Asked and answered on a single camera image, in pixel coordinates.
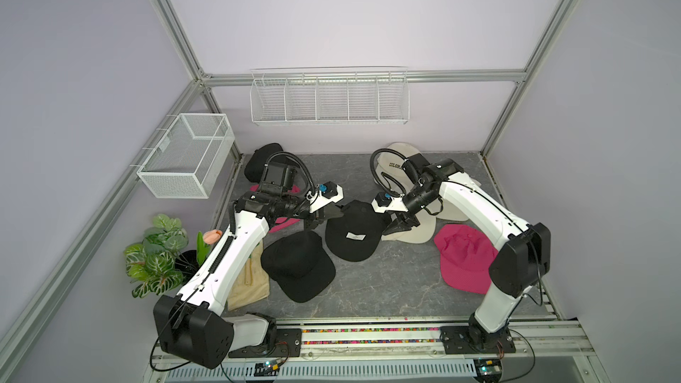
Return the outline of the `black cap with white patch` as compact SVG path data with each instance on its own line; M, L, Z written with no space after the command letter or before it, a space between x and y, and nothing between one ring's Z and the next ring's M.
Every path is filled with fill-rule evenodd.
M342 207L342 216L329 219L325 241L329 250L342 260L363 262L381 242L390 217L374 211L367 202L353 200Z

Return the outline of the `plain black cap front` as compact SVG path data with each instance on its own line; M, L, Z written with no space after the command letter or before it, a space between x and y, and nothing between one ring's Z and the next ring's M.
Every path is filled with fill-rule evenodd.
M264 249L261 264L292 301L305 303L321 294L336 277L335 265L317 232L296 232Z

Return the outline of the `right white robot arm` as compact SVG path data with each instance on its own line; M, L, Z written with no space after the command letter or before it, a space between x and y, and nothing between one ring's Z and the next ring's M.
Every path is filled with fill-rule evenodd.
M461 210L497 254L483 271L491 284L468 325L441 329L445 350L450 354L514 352L514 347L504 345L512 340L510 317L550 269L551 232L542 223L530 224L505 209L451 159L419 166L405 160L404 165L413 189L399 193L385 185L372 201L375 212L394 217L386 234L411 230L419 223L416 214L441 200Z

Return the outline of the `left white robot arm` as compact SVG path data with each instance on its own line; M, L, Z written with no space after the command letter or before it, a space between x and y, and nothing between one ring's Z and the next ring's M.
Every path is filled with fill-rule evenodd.
M154 322L161 350L215 369L232 351L276 348L277 321L260 313L224 318L228 297L256 246L280 217L303 219L333 207L339 196L315 200L246 193L232 206L228 230L213 253L176 296L161 296ZM303 303L326 289L335 265L314 231L297 232L271 245L264 269L292 300Z

